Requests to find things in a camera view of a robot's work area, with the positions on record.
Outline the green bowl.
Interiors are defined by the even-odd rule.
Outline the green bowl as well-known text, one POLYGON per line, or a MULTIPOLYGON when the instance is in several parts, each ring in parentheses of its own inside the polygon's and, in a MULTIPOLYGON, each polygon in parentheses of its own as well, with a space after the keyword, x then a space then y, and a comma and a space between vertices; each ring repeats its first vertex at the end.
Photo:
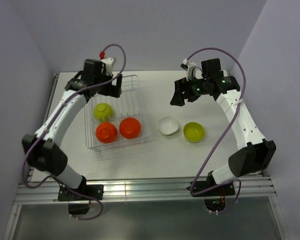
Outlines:
POLYGON ((198 143, 205 137, 206 131, 204 127, 197 122, 188 122, 183 127, 183 135, 185 139, 191 143, 198 143))
POLYGON ((114 111, 111 105, 101 102, 93 108, 93 116, 99 123, 109 122, 114 117, 114 111))

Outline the white square bowl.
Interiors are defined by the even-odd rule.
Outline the white square bowl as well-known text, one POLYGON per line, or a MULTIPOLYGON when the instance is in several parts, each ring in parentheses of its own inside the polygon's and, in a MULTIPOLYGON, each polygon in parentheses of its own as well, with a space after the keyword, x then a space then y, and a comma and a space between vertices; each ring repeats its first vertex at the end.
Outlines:
POLYGON ((163 135, 169 136, 179 129, 179 124, 172 116, 165 116, 157 121, 157 127, 163 135))

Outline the orange bowl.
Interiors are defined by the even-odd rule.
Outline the orange bowl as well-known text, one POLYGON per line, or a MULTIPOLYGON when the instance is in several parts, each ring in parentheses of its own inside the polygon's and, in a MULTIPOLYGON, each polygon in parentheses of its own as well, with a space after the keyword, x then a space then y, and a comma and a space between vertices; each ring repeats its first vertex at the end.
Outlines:
POLYGON ((141 130, 141 123, 134 117, 126 117, 119 124, 119 132, 126 139, 137 138, 141 130))
POLYGON ((111 122, 100 123, 95 130, 96 138, 104 144, 113 143, 116 140, 117 135, 118 130, 111 122))

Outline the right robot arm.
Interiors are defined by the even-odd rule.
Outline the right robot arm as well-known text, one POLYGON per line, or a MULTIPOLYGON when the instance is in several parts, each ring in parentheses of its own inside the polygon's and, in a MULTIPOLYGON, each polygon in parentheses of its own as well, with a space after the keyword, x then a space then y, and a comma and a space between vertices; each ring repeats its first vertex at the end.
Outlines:
POLYGON ((174 82, 172 106, 184 106, 200 96, 210 95, 223 110, 234 133, 237 152, 228 158, 227 164, 209 173, 207 191, 219 194, 224 183, 238 177, 265 170, 277 147, 274 141, 267 140, 255 124, 243 100, 243 90, 236 78, 221 69, 218 58, 201 62, 201 78, 195 76, 197 65, 184 59, 181 68, 186 76, 174 82))

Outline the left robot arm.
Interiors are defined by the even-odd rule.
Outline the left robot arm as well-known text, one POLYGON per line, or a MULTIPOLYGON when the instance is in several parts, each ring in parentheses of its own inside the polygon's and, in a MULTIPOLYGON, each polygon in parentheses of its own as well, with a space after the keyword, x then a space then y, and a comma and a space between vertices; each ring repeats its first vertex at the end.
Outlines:
POLYGON ((86 179, 70 167, 60 146, 77 114, 95 94, 114 91, 114 96, 119 97, 119 87, 112 85, 112 81, 120 82, 122 74, 113 75, 115 63, 114 57, 86 59, 83 70, 67 82, 60 102, 45 123, 33 135, 26 134, 22 139, 25 163, 57 178, 70 188, 69 194, 76 200, 88 193, 86 179))

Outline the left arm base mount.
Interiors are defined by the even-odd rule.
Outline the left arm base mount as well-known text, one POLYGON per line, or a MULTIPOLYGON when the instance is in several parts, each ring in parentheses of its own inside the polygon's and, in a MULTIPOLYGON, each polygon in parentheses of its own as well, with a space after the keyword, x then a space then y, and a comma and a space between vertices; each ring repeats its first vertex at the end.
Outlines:
MULTIPOLYGON (((102 184, 88 184, 86 186, 86 191, 83 195, 95 198, 97 200, 103 199, 104 186, 102 184)), ((70 192, 67 188, 61 186, 59 188, 59 193, 57 200, 59 202, 73 202, 73 201, 88 201, 87 197, 78 196, 70 192)))

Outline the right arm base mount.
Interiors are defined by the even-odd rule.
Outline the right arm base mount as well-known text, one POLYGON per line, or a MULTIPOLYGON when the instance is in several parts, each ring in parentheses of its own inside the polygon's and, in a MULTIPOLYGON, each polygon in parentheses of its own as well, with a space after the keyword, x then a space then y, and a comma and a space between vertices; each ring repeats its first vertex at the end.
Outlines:
POLYGON ((221 197, 234 196, 235 186, 232 182, 217 186, 211 185, 207 180, 200 180, 194 184, 191 195, 193 197, 221 197))

